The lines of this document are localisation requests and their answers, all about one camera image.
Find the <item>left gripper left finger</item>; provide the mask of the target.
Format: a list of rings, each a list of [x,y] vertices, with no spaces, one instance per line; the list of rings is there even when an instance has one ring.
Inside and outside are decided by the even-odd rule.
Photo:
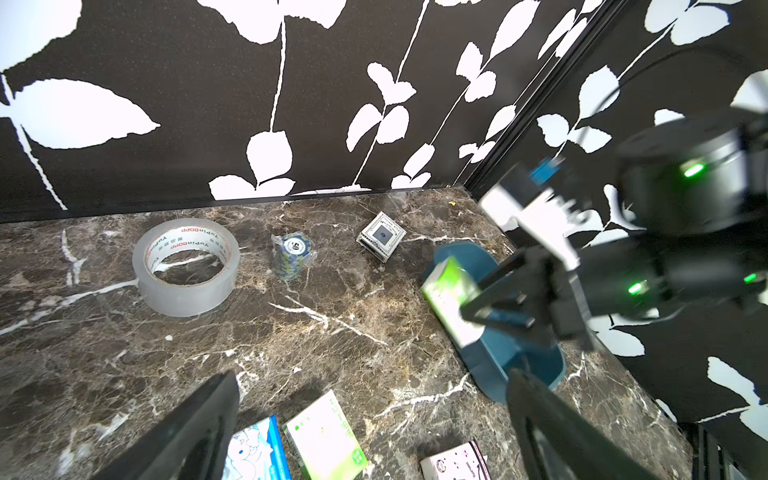
[[[239,387],[232,371],[210,377],[96,479],[220,479],[234,434]]]

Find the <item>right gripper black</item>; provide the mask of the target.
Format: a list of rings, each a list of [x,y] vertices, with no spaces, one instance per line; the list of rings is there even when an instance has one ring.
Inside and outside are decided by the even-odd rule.
[[[594,349],[591,312],[575,272],[542,247],[522,249],[479,282],[473,322],[549,348],[561,341]]]

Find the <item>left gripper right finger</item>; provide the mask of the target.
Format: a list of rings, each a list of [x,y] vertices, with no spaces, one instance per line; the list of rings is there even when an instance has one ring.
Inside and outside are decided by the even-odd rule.
[[[508,373],[506,405],[530,479],[653,479],[547,385]]]

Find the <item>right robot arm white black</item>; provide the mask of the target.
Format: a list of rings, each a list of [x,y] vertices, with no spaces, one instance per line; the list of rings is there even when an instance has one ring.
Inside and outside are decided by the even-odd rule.
[[[521,166],[482,198],[538,241],[503,261],[465,303],[463,319],[549,346],[588,342],[587,323],[643,321],[664,305],[731,302],[767,292],[767,118],[728,110],[648,128],[618,148],[618,197],[637,232],[579,254],[543,212],[551,191]]]

